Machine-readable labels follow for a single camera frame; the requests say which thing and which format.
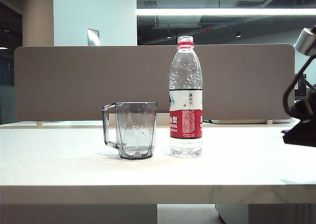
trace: desk divider panel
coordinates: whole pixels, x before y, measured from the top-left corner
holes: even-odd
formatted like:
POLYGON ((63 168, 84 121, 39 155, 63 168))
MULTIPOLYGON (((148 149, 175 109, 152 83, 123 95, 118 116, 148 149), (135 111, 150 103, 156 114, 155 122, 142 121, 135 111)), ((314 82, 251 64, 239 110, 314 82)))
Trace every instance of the desk divider panel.
MULTIPOLYGON (((282 96, 294 77, 291 45, 196 45, 195 51, 203 73, 204 119, 289 118, 282 96)), ((157 101, 158 112, 168 112, 175 53, 175 46, 19 47, 17 116, 101 120, 102 106, 119 101, 157 101)))

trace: plastic bottle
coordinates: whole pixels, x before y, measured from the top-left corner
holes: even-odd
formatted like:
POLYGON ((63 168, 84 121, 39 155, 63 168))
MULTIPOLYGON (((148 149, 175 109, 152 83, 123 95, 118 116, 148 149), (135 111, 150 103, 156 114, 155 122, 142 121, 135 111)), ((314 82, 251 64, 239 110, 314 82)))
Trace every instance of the plastic bottle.
POLYGON ((178 37, 169 75, 170 150, 177 157, 197 157, 202 151, 203 80, 193 48, 193 37, 178 37))

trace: drinking mug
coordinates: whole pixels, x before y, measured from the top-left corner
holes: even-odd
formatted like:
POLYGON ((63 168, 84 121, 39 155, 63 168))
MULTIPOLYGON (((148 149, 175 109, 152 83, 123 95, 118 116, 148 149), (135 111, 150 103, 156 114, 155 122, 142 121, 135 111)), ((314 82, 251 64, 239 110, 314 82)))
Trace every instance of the drinking mug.
POLYGON ((155 148, 157 102, 115 102, 102 109, 106 145, 118 149, 121 158, 144 159, 155 148), (117 141, 109 141, 108 109, 116 108, 117 141))

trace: fluorescent light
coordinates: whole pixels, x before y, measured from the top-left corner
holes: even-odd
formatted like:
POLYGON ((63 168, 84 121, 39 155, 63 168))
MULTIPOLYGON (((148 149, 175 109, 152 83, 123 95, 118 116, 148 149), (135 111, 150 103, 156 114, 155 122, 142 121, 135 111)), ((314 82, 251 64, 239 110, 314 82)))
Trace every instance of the fluorescent light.
POLYGON ((142 16, 316 15, 315 8, 138 8, 142 16))

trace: white wall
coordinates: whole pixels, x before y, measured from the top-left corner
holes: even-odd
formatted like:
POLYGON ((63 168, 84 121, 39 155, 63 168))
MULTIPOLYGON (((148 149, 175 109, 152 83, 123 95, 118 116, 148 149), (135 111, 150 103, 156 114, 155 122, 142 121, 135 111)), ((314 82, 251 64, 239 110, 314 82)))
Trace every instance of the white wall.
POLYGON ((54 45, 87 45, 87 28, 101 45, 137 45, 136 0, 54 0, 54 45))
MULTIPOLYGON (((298 36, 300 35, 302 29, 297 29, 293 31, 278 33, 278 34, 271 34, 265 35, 260 37, 253 37, 242 39, 242 33, 240 38, 236 38, 234 41, 226 42, 225 44, 269 44, 269 43, 288 43, 294 45, 298 36)), ((301 54, 298 51, 295 51, 295 72, 298 72, 301 67, 304 65, 308 56, 301 54)), ((314 60, 310 66, 304 72, 307 74, 307 80, 311 84, 316 84, 316 61, 314 60)))

